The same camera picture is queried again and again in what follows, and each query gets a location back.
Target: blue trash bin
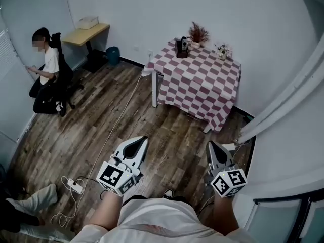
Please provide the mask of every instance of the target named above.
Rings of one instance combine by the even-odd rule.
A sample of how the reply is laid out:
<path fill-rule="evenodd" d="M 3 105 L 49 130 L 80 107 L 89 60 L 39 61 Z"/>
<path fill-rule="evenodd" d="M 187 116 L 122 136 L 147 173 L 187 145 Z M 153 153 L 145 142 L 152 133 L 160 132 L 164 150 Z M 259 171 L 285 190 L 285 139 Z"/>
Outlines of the blue trash bin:
<path fill-rule="evenodd" d="M 106 50 L 109 63 L 116 66 L 119 63 L 120 52 L 118 47 L 110 47 Z"/>

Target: gray pants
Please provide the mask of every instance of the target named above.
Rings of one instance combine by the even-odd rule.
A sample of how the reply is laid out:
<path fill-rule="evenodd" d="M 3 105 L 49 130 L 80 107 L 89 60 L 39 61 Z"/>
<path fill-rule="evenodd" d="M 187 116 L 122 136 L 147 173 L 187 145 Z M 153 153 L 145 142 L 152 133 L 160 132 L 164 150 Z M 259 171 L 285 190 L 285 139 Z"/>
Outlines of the gray pants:
<path fill-rule="evenodd" d="M 27 200 L 13 200 L 9 198 L 7 201 L 18 211 L 37 216 L 40 210 L 57 202 L 56 185 L 51 184 L 39 190 Z M 52 224 L 46 224 L 44 226 L 21 224 L 20 232 L 33 237 L 55 240 L 63 243 L 70 242 L 75 237 L 72 231 Z"/>

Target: black pants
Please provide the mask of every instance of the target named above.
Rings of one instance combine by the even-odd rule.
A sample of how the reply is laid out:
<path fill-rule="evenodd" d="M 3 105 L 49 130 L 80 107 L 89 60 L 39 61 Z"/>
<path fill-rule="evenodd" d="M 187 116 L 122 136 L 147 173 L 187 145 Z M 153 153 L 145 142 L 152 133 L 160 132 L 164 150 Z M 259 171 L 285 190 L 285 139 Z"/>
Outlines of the black pants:
<path fill-rule="evenodd" d="M 147 199 L 146 197 L 142 196 L 142 195 L 134 195 L 132 196 L 131 198 L 129 198 L 126 202 L 123 203 L 123 206 L 125 204 L 127 204 L 129 201 L 131 200 L 141 200 L 141 199 Z M 191 204 L 186 200 L 185 197 L 183 196 L 176 196 L 176 197 L 173 197 L 171 200 L 176 200 L 176 201 L 182 201 L 183 203 L 186 203 L 188 205 L 191 206 Z"/>
<path fill-rule="evenodd" d="M 41 81 L 37 79 L 30 89 L 29 96 L 36 98 L 33 106 L 35 113 L 55 114 L 56 102 L 49 101 L 54 94 L 54 87 L 52 85 L 42 85 Z"/>

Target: black and white marker cube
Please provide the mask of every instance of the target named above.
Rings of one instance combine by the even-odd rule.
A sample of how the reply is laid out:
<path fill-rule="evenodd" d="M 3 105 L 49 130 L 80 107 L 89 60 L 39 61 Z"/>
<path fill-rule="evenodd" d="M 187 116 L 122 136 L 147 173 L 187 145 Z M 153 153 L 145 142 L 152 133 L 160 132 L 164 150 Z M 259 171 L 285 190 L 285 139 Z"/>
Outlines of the black and white marker cube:
<path fill-rule="evenodd" d="M 211 182 L 212 187 L 222 198 L 237 194 L 246 184 L 243 169 L 219 172 Z"/>
<path fill-rule="evenodd" d="M 128 189 L 136 184 L 133 173 L 120 169 L 105 161 L 97 175 L 97 181 L 103 188 L 119 196 L 123 196 Z"/>

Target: table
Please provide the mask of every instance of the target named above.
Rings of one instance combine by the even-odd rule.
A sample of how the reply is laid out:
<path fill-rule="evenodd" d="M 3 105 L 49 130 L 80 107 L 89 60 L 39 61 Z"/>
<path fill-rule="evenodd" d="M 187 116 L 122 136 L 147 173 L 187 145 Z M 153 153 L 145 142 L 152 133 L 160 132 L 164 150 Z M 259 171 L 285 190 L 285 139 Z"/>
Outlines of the table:
<path fill-rule="evenodd" d="M 222 129 L 234 105 L 240 80 L 240 64 L 231 58 L 216 58 L 214 51 L 189 48 L 187 58 L 177 58 L 175 39 L 168 42 L 142 70 L 152 76 L 152 105 L 157 102 L 177 106 L 209 122 L 204 129 Z M 157 76 L 163 75 L 158 94 Z"/>
<path fill-rule="evenodd" d="M 62 41 L 77 46 L 86 44 L 89 54 L 87 55 L 88 61 L 83 66 L 83 68 L 94 73 L 104 64 L 106 64 L 108 60 L 103 57 L 104 52 L 92 49 L 90 40 L 109 27 L 109 24 L 98 23 L 90 29 L 76 29 L 75 31 L 64 37 Z"/>

